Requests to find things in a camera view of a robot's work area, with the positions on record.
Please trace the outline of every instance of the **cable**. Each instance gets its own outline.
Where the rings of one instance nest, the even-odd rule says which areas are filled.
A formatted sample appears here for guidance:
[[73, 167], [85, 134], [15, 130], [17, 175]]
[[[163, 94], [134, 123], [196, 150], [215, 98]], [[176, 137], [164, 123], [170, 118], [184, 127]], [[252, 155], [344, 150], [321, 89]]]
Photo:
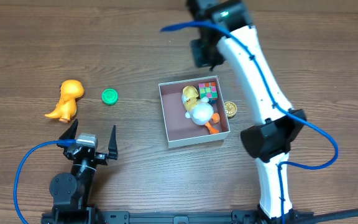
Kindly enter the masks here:
[[332, 220], [340, 220], [344, 218], [353, 218], [358, 217], [358, 208], [352, 210], [345, 210], [340, 212], [332, 212], [323, 215], [316, 215], [313, 218], [309, 218], [306, 220], [299, 220], [297, 222], [292, 222], [291, 224], [315, 224], [319, 222], [327, 222]]
[[303, 164], [298, 164], [296, 162], [289, 162], [289, 161], [286, 161], [286, 162], [281, 162], [277, 165], [278, 167], [278, 179], [280, 181], [280, 193], [281, 193], [281, 212], [282, 212], [282, 224], [285, 224], [285, 212], [284, 212], [284, 189], [283, 189], [283, 180], [282, 180], [282, 174], [281, 174], [281, 169], [282, 169], [282, 165], [286, 164], [286, 165], [291, 165], [291, 166], [295, 166], [295, 167], [300, 167], [300, 168], [303, 168], [303, 169], [309, 169], [309, 170], [318, 170], [318, 169], [324, 169], [328, 166], [330, 166], [331, 164], [333, 164], [336, 159], [338, 158], [338, 154], [339, 154], [339, 147], [338, 147], [338, 144], [336, 143], [336, 141], [334, 140], [333, 137], [331, 137], [328, 133], [326, 133], [325, 131], [323, 131], [322, 129], [320, 129], [319, 127], [303, 120], [303, 119], [300, 119], [298, 118], [297, 116], [294, 116], [292, 115], [291, 113], [287, 112], [286, 110], [284, 110], [283, 108], [280, 107], [280, 105], [278, 105], [278, 103], [275, 101], [274, 97], [273, 97], [273, 94], [272, 92], [270, 91], [270, 88], [269, 88], [269, 85], [267, 84], [267, 81], [266, 81], [266, 78], [265, 78], [265, 75], [262, 71], [262, 69], [260, 68], [259, 66], [259, 63], [258, 61], [256, 60], [256, 57], [255, 55], [253, 55], [250, 50], [248, 49], [248, 47], [243, 44], [239, 39], [237, 39], [234, 35], [232, 35], [228, 30], [222, 28], [222, 27], [219, 27], [215, 24], [212, 24], [210, 22], [199, 22], [199, 21], [192, 21], [192, 22], [184, 22], [184, 23], [181, 23], [181, 24], [175, 24], [175, 25], [172, 25], [172, 26], [167, 26], [167, 27], [164, 27], [161, 29], [161, 32], [166, 32], [166, 31], [176, 31], [176, 30], [180, 30], [180, 29], [183, 29], [183, 28], [186, 28], [186, 27], [207, 27], [207, 28], [210, 28], [210, 29], [214, 29], [216, 31], [219, 31], [220, 33], [230, 37], [232, 40], [234, 40], [235, 42], [237, 42], [237, 44], [239, 44], [246, 52], [247, 54], [249, 55], [249, 58], [250, 60], [252, 60], [254, 63], [255, 63], [255, 66], [257, 67], [259, 73], [260, 73], [260, 77], [262, 78], [262, 81], [266, 87], [266, 91], [270, 97], [270, 100], [272, 101], [272, 105], [275, 106], [280, 112], [282, 112], [283, 114], [287, 115], [289, 118], [299, 122], [299, 123], [302, 123], [308, 127], [310, 127], [311, 129], [317, 131], [318, 133], [320, 133], [321, 135], [323, 135], [325, 138], [328, 139], [329, 142], [331, 142], [331, 144], [334, 146], [334, 149], [335, 149], [335, 155], [334, 157], [328, 161], [327, 163], [323, 164], [323, 165], [320, 165], [320, 166], [306, 166], [306, 165], [303, 165]]
[[20, 177], [20, 172], [23, 168], [24, 162], [25, 160], [30, 156], [30, 154], [32, 154], [35, 150], [44, 147], [44, 146], [48, 146], [50, 144], [61, 144], [61, 145], [65, 145], [65, 146], [70, 146], [71, 144], [75, 143], [74, 139], [68, 139], [68, 140], [58, 140], [58, 141], [49, 141], [49, 142], [44, 142], [42, 144], [39, 144], [38, 146], [35, 146], [34, 148], [32, 148], [22, 159], [22, 162], [19, 164], [19, 167], [17, 168], [17, 172], [16, 172], [16, 178], [15, 178], [15, 184], [13, 186], [13, 203], [15, 205], [15, 209], [16, 209], [16, 213], [19, 216], [20, 220], [22, 220], [23, 223], [25, 224], [29, 224], [25, 218], [23, 217], [20, 208], [19, 208], [19, 204], [17, 203], [17, 185], [19, 183], [19, 177]]

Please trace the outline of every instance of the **green bottle cap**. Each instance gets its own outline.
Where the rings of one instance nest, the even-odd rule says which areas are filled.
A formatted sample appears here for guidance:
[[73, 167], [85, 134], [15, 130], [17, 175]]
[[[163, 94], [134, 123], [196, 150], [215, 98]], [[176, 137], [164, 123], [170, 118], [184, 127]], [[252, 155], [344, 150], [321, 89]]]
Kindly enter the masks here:
[[118, 101], [118, 93], [112, 88], [105, 89], [102, 93], [102, 100], [107, 105], [115, 105]]

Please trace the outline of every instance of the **toy dinosaur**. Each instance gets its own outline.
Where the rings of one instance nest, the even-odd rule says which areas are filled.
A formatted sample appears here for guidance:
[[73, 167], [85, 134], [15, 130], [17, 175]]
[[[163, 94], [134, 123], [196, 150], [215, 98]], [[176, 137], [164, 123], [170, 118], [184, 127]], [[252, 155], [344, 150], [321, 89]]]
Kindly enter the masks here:
[[55, 110], [45, 114], [47, 118], [59, 118], [59, 121], [67, 123], [77, 112], [75, 99], [84, 94], [82, 84], [77, 80], [66, 80], [60, 87], [60, 100]]
[[194, 86], [186, 86], [183, 89], [181, 100], [187, 110], [186, 118], [191, 118], [198, 125], [205, 125], [210, 134], [217, 134], [219, 130], [213, 128], [209, 123], [210, 119], [216, 124], [220, 121], [218, 113], [214, 113], [214, 108], [208, 103], [207, 96], [198, 100], [198, 91]]

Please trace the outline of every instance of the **open box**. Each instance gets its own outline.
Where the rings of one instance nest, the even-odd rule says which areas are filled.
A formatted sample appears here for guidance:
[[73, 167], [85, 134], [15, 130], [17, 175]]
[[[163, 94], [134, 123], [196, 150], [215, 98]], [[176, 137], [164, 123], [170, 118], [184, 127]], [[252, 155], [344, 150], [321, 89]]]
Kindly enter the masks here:
[[[195, 124], [185, 117], [186, 109], [181, 101], [183, 88], [194, 86], [198, 89], [199, 83], [215, 82], [218, 99], [213, 103], [214, 112], [219, 113], [221, 120], [212, 126], [219, 130], [218, 134], [210, 134], [203, 125]], [[168, 148], [187, 146], [202, 142], [223, 140], [229, 135], [230, 127], [224, 109], [221, 89], [217, 76], [195, 78], [177, 82], [158, 84], [164, 116], [165, 130], [167, 132]]]

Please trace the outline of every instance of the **puzzle cube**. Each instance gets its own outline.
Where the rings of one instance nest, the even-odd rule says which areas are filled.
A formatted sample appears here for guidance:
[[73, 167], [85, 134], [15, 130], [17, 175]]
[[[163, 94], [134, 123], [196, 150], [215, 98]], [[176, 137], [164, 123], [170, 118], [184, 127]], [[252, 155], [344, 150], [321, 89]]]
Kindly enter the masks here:
[[215, 82], [198, 84], [198, 91], [200, 92], [200, 99], [206, 96], [209, 98], [209, 103], [215, 103], [218, 99]]

